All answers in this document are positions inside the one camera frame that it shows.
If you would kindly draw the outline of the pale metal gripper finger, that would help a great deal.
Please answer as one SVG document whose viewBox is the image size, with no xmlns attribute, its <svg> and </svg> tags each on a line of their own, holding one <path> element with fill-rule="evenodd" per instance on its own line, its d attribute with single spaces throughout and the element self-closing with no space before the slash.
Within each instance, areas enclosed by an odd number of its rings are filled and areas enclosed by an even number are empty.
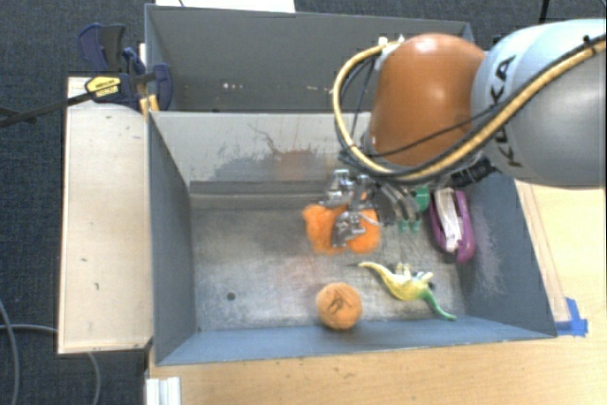
<svg viewBox="0 0 607 405">
<path fill-rule="evenodd" d="M 326 208 L 342 206 L 359 208 L 365 202 L 368 186 L 367 175 L 351 175 L 348 169 L 337 169 L 329 178 L 324 191 L 323 205 Z"/>
<path fill-rule="evenodd" d="M 335 249 L 345 248 L 347 243 L 366 232 L 362 225 L 361 212 L 345 211 L 333 224 L 331 231 L 331 246 Z"/>
</svg>

